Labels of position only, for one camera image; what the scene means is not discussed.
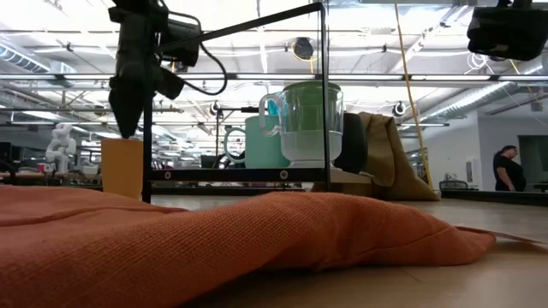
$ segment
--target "orange cloth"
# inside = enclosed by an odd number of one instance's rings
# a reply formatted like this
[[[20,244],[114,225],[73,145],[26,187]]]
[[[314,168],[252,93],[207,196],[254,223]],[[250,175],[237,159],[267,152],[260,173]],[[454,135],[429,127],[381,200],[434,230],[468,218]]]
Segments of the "orange cloth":
[[[0,187],[0,306],[171,307],[257,269],[469,264],[494,242],[411,207],[335,193],[185,211]]]

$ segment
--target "black cable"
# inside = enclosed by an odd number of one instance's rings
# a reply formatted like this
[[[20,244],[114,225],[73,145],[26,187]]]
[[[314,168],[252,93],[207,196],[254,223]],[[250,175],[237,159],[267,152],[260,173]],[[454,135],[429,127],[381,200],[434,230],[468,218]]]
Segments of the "black cable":
[[[164,0],[160,0],[160,2],[167,8],[167,6],[165,5],[164,3]],[[198,25],[198,28],[200,30],[200,34],[203,34],[202,32],[202,24],[200,22],[200,20],[194,16],[191,16],[191,15],[186,15],[186,14],[183,14],[183,13],[176,13],[176,12],[172,12],[170,11],[170,14],[173,14],[173,15],[177,15],[177,16],[180,16],[180,17],[185,17],[185,18],[188,18],[188,19],[191,19],[193,21],[196,21],[196,24]],[[224,68],[224,65],[219,61],[219,59],[217,59],[211,52],[209,52],[209,50],[204,46],[204,43],[203,42],[200,42],[200,48],[204,51],[204,53],[210,57],[220,68],[221,68],[221,72],[223,74],[223,85],[221,86],[221,88],[219,90],[217,90],[216,92],[208,92],[206,90],[203,90],[203,89],[200,89],[198,88],[197,86],[191,84],[190,82],[186,81],[186,80],[182,80],[185,85],[189,86],[190,88],[194,89],[195,91],[198,91],[202,94],[205,94],[205,95],[211,95],[211,96],[216,96],[216,95],[219,95],[221,94],[222,92],[224,92],[224,90],[226,89],[226,86],[228,85],[229,83],[229,77],[227,76],[226,74],[226,69]]]

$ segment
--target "chair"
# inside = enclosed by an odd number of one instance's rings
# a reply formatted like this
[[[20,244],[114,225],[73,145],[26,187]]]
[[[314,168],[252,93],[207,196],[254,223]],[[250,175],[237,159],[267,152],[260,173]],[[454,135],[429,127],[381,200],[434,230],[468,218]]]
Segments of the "chair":
[[[468,184],[465,181],[455,181],[455,180],[449,180],[449,181],[440,181],[439,182],[439,190],[449,190],[449,189],[456,189],[456,190],[468,190]]]

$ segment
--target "table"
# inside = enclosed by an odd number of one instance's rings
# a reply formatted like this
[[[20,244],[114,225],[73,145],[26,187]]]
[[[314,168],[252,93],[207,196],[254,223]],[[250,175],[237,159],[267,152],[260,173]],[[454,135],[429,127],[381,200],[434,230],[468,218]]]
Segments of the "table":
[[[241,197],[153,196],[190,210]],[[545,207],[445,199],[404,202],[455,225],[548,241]],[[475,264],[456,267],[354,268],[322,273],[251,274],[185,307],[546,307],[548,247],[499,240]]]

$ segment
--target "ceiling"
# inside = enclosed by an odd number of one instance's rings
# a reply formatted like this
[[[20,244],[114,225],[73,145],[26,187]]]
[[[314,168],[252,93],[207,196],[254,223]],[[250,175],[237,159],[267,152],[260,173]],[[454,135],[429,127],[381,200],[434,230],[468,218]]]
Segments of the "ceiling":
[[[228,0],[165,0],[173,11],[194,15],[201,20],[205,31],[216,30],[260,16],[274,14],[309,3],[309,0],[239,0],[237,5]],[[331,5],[329,7],[330,28],[330,74],[401,74],[400,43],[396,30],[396,15],[392,4]],[[41,62],[63,62],[79,74],[112,74],[119,25],[110,22],[107,8],[110,0],[18,0],[6,1],[0,10],[0,43],[21,48],[28,56]],[[472,8],[451,7],[447,4],[401,5],[403,49],[408,54],[410,74],[488,74],[487,66],[495,74],[509,72],[510,63],[493,62],[486,58],[473,58],[468,53],[466,31]],[[445,21],[447,27],[440,27]],[[231,73],[263,74],[317,74],[319,62],[298,60],[291,45],[297,37],[307,37],[318,50],[318,17],[304,15],[287,21],[253,29],[243,33],[205,42],[205,46],[217,56]],[[217,64],[205,54],[190,73],[219,73]],[[0,73],[24,74],[28,71],[11,63],[0,61]],[[174,101],[155,98],[155,108],[174,108],[181,111],[155,113],[154,121],[211,122],[214,117],[209,109],[213,102],[223,107],[256,106],[266,94],[278,92],[289,81],[231,80],[227,90],[211,97],[188,87]],[[34,91],[50,101],[62,102],[61,91],[37,91],[36,83],[18,82],[17,86]],[[220,81],[197,81],[214,91]],[[76,85],[98,86],[100,82],[81,82]],[[413,86],[411,93],[419,110],[435,107],[445,99],[466,90],[458,85]],[[370,112],[391,115],[391,108],[398,101],[408,102],[408,93],[403,83],[398,85],[354,84],[342,85],[347,111]],[[108,105],[108,86],[104,91],[67,91],[66,100],[74,100],[71,108],[93,108]],[[481,112],[496,109],[509,102],[482,108]],[[530,116],[527,106],[512,109],[496,116]],[[88,114],[95,121],[114,121],[112,115]],[[249,114],[235,112],[225,123],[241,125]],[[166,126],[177,138],[204,145],[204,151],[214,147],[214,137],[197,127]],[[241,143],[233,146],[238,151]]]

